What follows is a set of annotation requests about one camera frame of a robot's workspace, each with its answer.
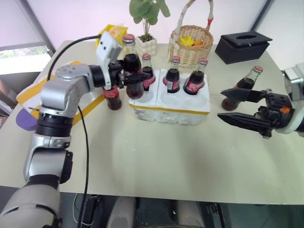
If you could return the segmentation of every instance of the black cable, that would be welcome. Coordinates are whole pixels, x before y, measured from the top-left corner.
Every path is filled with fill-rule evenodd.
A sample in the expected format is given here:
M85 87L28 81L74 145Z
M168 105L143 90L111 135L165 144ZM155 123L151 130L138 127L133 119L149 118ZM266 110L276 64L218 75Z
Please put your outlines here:
M47 81L51 79L51 74L52 74L52 71L53 71L53 68L56 64L56 62L58 61L58 59L62 56L62 54L71 46L73 46L74 44L76 43L79 43L81 41L84 41L84 40L88 40L88 39L97 39L97 38L100 38L101 35L97 35L97 36L91 36L91 37L84 37L84 38L81 38L81 39L77 39L75 41L73 41L72 43L68 44L67 46L65 46L59 53L58 55L55 57L49 71L48 71L48 74L47 74ZM82 124L84 126L84 131L85 131L85 143L86 143L86 175L85 175L85 191L84 191L84 195L83 195L83 198L82 198L82 202L81 202L81 208L80 208L80 212L79 212L79 217L78 217L78 225L77 225L77 228L81 228L81 222L82 222L82 215L83 215L83 212L84 212L84 207L85 207L85 200L86 200L86 193L87 193L87 186L88 186L88 182L89 182L89 141L88 141L88 136L87 136L87 131L86 131L86 125L85 125L85 120L84 120L84 116L82 114L82 111L80 109L80 107L78 106L78 110L79 110L79 113L81 115L81 120L82 120Z
M85 192L84 195L82 197L82 202L81 202L81 207L80 207L80 212L79 212L79 217L78 217L78 224L77 224L77 228L81 228L81 222L82 222L82 215L84 212L84 207L85 207L85 200L86 200L86 193L87 193L87 186L88 186L88 182L89 182L89 140L87 137L87 131L86 131L86 125L85 125L85 120L84 120L84 116L82 114L82 111L80 109L80 107L78 106L78 110L79 113L81 115L81 120L82 120L82 124L84 126L84 131L85 131L85 143L86 143L86 175L85 175Z
M91 36L91 37L84 37L84 38L81 38L81 39L77 39L77 40L74 40L72 43L66 45L59 53L58 55L55 57L51 67L49 68L49 71L48 71L48 74L47 74L47 81L51 79L51 74L52 74L52 71L53 71L53 68L57 62L57 60L60 58L60 56L62 56L62 54L71 46L73 46L74 44L76 43L79 43L81 41L84 41L84 40L88 40L88 39L97 39L97 38L100 38L101 35L97 35L97 36Z

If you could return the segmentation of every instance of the white plant pot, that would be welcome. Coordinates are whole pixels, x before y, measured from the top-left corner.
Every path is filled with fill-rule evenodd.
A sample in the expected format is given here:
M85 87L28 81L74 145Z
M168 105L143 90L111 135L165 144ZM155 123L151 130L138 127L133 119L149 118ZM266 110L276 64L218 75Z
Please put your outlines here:
M144 53L149 53L151 56L156 55L157 52L157 40L152 36L152 40L147 42L142 42L139 37L136 37L136 49L139 56L142 56Z

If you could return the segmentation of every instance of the bottle cap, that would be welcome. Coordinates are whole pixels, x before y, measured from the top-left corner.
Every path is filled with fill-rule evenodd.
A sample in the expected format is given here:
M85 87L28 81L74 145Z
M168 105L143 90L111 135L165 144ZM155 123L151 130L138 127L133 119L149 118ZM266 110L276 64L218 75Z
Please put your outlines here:
M149 53L144 53L144 54L142 55L142 59L143 59L143 60L151 59L151 55L150 55Z
M254 66L253 70L256 71L256 72L258 72L258 73L262 73L263 72L263 68L260 67L260 66Z
M207 64L208 60L206 58L200 58L199 59L199 63L201 63L201 64Z
M133 43L135 41L135 36L133 34L125 34L123 36L124 43Z
M180 57L178 57L178 56L173 56L171 61L172 61L173 63L179 63L180 60L181 60Z

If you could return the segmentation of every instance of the floor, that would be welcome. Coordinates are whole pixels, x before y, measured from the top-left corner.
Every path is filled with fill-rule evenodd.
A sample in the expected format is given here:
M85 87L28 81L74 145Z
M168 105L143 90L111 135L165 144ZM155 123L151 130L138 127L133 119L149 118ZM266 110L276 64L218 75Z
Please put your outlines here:
M0 186L0 211L16 188ZM63 228L75 228L72 206L75 194L61 193L61 211ZM82 195L76 199L76 208L80 207ZM111 209L116 201L115 196L103 196L103 207L99 207L94 216L92 228L105 228ZM140 207L136 215L136 227L174 224L170 215L170 200L141 198ZM230 222L227 228L304 228L304 207L291 205L252 205L252 204L224 204L227 212L226 219ZM203 214L207 228L221 228L217 214Z

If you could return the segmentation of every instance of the metal frame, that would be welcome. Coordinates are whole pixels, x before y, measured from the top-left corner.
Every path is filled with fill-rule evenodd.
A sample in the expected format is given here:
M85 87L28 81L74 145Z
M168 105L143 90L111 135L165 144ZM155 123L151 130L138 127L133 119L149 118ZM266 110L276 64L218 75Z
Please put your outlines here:
M24 16L28 20L29 24L32 26L34 31L37 32L40 39L43 40L43 42L39 43L39 46L47 46L48 48L48 54L52 57L53 54L56 52L52 42L49 40L47 34L45 33L44 29L42 28L41 24L39 23L37 17L35 16L32 8L30 7L27 0L15 0L17 4L19 5L20 9L22 10Z
M12 50L12 49L20 49L20 48L31 48L31 47L37 47L37 46L46 46L45 42L34 42L34 43L27 43L27 44L16 44L11 46L4 46L0 47L0 51L5 50Z
M256 20L254 21L251 29L249 31L255 31L258 25L260 24L261 20L263 19L265 13L268 12L270 9L270 5L273 3L274 0L266 0L263 8L261 9L259 15L257 16Z

